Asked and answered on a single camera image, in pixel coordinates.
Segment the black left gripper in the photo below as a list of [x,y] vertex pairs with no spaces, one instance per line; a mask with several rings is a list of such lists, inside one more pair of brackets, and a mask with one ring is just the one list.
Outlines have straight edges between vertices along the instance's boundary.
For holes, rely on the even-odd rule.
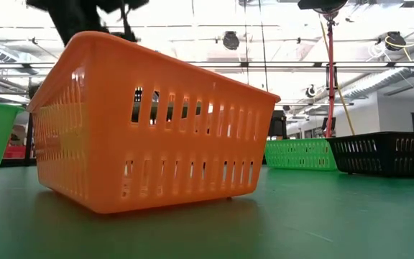
[[[123,6],[138,9],[149,2],[149,0],[26,0],[27,5],[49,13],[64,46],[79,32],[109,32],[101,24],[96,8],[110,13]],[[123,14],[121,19],[124,31],[111,32],[111,35],[130,42],[137,42],[138,38],[132,31],[126,14]]]

